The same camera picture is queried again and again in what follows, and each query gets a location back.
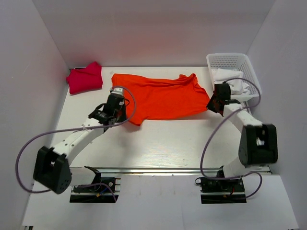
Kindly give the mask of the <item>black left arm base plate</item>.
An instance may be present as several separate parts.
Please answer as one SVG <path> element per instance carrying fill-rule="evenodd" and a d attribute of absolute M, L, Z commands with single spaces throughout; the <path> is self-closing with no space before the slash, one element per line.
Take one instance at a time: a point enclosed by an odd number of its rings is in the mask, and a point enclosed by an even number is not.
<path fill-rule="evenodd" d="M 104 176 L 89 166 L 71 168 L 70 203 L 114 204 L 119 193 L 121 179 Z"/>

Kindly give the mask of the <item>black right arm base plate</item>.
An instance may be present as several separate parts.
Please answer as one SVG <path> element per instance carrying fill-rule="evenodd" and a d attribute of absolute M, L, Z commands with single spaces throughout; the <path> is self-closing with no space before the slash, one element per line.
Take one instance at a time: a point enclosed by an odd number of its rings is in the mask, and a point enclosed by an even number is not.
<path fill-rule="evenodd" d="M 195 179 L 200 187 L 202 204 L 246 203 L 245 187 L 242 179 L 209 180 L 205 177 Z"/>

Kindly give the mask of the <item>orange t shirt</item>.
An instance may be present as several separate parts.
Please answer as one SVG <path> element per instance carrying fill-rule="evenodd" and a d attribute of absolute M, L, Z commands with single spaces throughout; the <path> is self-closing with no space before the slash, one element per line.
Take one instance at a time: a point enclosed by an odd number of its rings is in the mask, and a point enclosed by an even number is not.
<path fill-rule="evenodd" d="M 115 73 L 112 84 L 128 89 L 124 92 L 129 100 L 126 114 L 130 117 L 136 107 L 130 122 L 137 126 L 144 120 L 174 120 L 197 115 L 207 110 L 210 100 L 194 73 L 180 74 L 175 80 Z"/>

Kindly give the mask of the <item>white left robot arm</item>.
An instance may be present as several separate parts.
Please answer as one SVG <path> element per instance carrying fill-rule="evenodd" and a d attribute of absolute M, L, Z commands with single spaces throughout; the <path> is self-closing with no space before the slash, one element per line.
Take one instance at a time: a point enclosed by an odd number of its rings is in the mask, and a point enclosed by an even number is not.
<path fill-rule="evenodd" d="M 104 134 L 110 125 L 126 118 L 125 99 L 113 91 L 107 102 L 97 106 L 83 123 L 81 130 L 72 132 L 51 148 L 42 147 L 37 154 L 33 178 L 55 192 L 63 193 L 69 186 L 85 185 L 90 191 L 101 187 L 101 173 L 89 166 L 71 169 L 76 156 L 94 139 Z"/>

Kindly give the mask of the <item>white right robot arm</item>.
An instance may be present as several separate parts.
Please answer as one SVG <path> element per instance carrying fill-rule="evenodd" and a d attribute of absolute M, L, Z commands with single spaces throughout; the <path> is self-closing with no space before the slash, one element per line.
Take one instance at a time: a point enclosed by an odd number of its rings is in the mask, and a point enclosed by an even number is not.
<path fill-rule="evenodd" d="M 234 179 L 278 160 L 277 131 L 273 124 L 264 124 L 255 119 L 240 101 L 231 99 L 227 83 L 214 85 L 207 109 L 229 120 L 241 133 L 237 157 L 222 166 L 216 177 L 217 187 L 228 191 Z"/>

